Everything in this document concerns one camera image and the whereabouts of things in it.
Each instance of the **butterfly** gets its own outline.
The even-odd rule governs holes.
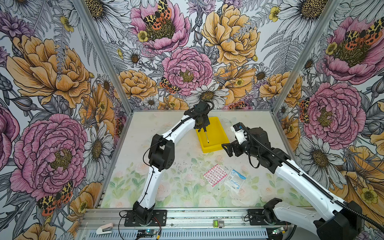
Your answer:
[[[180,91],[181,89],[178,86],[172,86],[168,79],[165,77],[161,78],[161,81],[159,83],[160,87],[165,88],[167,92],[174,94]]]
[[[69,181],[63,189],[54,196],[45,196],[37,201],[37,206],[43,210],[42,215],[48,217],[53,214],[56,208],[67,204],[73,196],[73,182]]]
[[[306,98],[300,103],[300,121],[303,123],[309,123],[310,118],[307,113],[308,106],[310,105],[310,98]]]
[[[159,0],[155,15],[149,15],[143,18],[144,23],[152,27],[153,30],[160,30],[162,24],[166,23],[172,16],[172,10],[168,7],[167,0]]]
[[[345,48],[347,50],[354,50],[357,46],[360,48],[366,45],[373,45],[383,35],[382,29],[384,28],[384,17],[374,22],[368,29],[362,30],[361,33],[351,30],[345,33],[344,40],[347,42]]]

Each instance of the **floral wall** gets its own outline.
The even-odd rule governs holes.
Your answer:
[[[217,109],[271,108],[326,3],[86,1],[134,109],[188,109],[201,99]],[[291,107],[301,84],[300,77]]]
[[[2,239],[71,240],[127,114],[68,0],[0,0]]]
[[[342,1],[277,117],[303,170],[384,224],[384,2]],[[366,222],[359,239],[384,239]]]

